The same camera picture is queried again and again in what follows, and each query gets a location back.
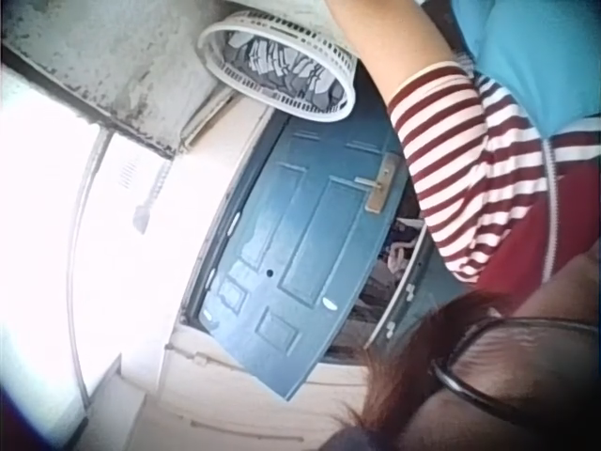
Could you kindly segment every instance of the door frame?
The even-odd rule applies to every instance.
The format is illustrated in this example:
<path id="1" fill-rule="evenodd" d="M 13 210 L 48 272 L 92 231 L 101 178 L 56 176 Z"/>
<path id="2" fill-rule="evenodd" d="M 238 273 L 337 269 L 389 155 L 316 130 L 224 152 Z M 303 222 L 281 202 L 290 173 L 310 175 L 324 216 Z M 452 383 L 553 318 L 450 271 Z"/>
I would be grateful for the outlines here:
<path id="1" fill-rule="evenodd" d="M 227 231 L 236 214 L 242 212 L 265 163 L 290 118 L 292 116 L 287 113 L 279 110 L 273 111 L 265 129 L 254 145 L 248 162 L 240 172 L 233 190 L 225 195 L 226 203 L 221 215 L 216 218 L 213 232 L 208 237 L 207 251 L 199 256 L 200 261 L 197 261 L 184 296 L 185 304 L 181 322 L 194 329 L 208 334 L 207 329 L 198 319 L 198 315 L 205 300 L 211 270 L 216 270 L 228 242 Z"/>

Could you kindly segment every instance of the striped shirt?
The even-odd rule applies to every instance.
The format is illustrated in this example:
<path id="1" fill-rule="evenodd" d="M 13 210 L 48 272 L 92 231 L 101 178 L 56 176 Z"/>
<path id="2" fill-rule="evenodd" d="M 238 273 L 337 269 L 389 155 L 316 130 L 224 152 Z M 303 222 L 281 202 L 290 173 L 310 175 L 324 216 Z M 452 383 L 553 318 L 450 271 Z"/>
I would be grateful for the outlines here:
<path id="1" fill-rule="evenodd" d="M 547 191 L 540 134 L 506 88 L 455 62 L 414 75 L 389 114 L 440 254 L 459 280 L 475 284 Z M 601 155 L 600 133 L 597 116 L 551 138 L 559 177 Z"/>

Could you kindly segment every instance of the blue door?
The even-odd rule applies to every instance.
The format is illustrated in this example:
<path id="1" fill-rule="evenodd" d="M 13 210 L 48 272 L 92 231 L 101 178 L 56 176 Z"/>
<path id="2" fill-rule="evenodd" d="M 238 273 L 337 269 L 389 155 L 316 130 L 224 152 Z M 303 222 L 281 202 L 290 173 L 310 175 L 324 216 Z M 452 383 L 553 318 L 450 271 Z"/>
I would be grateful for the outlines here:
<path id="1" fill-rule="evenodd" d="M 401 160 L 380 213 L 366 209 L 386 152 L 400 145 L 363 72 L 348 119 L 291 117 L 252 189 L 199 319 L 290 399 L 333 341 L 376 261 L 408 178 Z"/>

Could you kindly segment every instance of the brown hair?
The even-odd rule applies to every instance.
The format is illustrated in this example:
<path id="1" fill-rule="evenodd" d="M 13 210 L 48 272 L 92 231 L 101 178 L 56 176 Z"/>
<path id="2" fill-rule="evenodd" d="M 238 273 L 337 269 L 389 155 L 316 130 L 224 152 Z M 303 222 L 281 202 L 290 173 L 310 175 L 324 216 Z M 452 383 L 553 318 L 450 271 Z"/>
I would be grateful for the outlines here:
<path id="1" fill-rule="evenodd" d="M 447 356 L 463 334 L 494 308 L 510 315 L 519 303 L 501 295 L 473 291 L 434 311 L 415 328 L 396 355 L 366 355 L 367 394 L 352 424 L 398 443 L 411 416 L 438 390 L 430 374 L 434 359 Z"/>

